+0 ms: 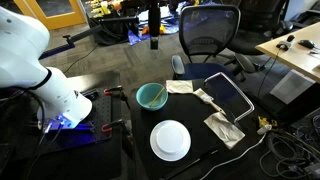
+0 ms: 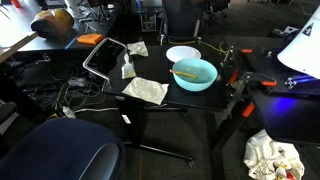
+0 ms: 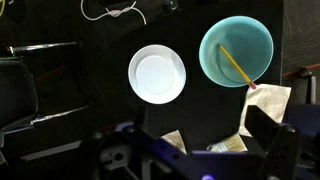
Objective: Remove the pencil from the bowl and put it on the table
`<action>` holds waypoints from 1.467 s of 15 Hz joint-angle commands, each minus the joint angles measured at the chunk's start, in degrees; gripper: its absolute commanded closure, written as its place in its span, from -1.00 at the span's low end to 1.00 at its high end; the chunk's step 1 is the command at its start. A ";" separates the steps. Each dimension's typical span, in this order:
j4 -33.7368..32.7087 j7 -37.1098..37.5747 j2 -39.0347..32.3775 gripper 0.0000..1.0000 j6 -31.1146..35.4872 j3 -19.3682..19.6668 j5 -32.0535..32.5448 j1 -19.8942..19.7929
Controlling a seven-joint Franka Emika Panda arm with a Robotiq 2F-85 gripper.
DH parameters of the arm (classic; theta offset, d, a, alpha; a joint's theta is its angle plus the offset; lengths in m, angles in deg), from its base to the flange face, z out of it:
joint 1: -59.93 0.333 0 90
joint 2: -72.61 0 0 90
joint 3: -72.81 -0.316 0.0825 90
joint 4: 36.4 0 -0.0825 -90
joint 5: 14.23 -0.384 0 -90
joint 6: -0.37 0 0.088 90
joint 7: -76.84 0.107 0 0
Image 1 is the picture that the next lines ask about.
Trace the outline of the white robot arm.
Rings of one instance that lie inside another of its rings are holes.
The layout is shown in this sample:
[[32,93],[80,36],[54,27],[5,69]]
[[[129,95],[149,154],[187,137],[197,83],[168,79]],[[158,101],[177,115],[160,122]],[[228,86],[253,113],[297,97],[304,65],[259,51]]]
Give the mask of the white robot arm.
[[74,129],[90,114],[93,104],[61,70],[39,62],[49,39],[48,29],[38,19],[0,7],[0,87],[34,93],[41,100],[40,121],[53,120],[51,129],[57,129],[58,122],[64,129]]

